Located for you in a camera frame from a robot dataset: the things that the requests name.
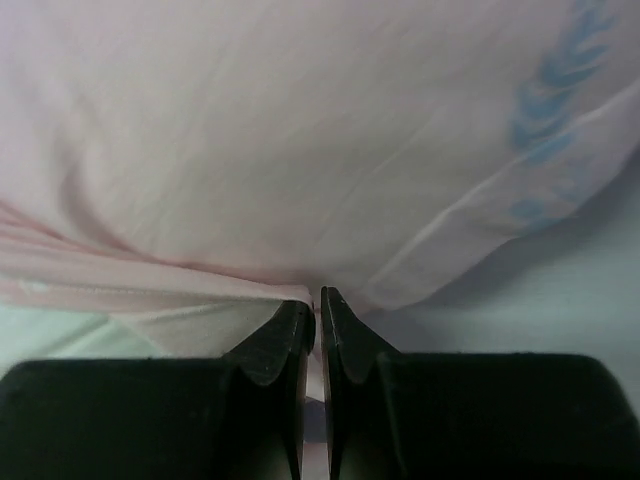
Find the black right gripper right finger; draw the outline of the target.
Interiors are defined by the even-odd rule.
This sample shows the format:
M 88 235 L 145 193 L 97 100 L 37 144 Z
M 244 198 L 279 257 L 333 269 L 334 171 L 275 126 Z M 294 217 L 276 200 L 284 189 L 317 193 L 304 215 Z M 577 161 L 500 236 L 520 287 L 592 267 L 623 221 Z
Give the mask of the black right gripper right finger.
M 334 479 L 635 479 L 639 422 L 582 355 L 405 353 L 321 292 Z

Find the white pillow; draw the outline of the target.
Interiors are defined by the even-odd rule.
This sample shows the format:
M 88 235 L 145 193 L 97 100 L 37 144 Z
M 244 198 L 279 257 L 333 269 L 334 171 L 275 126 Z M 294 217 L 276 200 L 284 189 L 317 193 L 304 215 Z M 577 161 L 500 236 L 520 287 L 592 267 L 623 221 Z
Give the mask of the white pillow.
M 1 373 L 27 360 L 147 358 L 161 351 L 104 314 L 1 308 Z

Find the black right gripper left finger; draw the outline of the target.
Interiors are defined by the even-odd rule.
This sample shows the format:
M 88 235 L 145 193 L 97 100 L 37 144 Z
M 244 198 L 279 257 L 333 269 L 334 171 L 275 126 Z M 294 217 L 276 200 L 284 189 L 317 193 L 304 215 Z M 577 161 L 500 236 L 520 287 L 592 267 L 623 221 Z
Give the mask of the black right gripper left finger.
M 26 361 L 1 381 L 5 479 L 297 479 L 315 318 L 218 358 Z

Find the purple Elsa print pillowcase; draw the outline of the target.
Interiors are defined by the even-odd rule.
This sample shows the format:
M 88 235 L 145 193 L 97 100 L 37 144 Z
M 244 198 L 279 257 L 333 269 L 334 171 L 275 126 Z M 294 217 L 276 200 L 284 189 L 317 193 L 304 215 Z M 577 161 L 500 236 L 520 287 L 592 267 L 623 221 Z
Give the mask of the purple Elsa print pillowcase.
M 429 348 L 638 155 L 635 1 L 5 1 L 1 308 L 204 357 L 334 286 Z

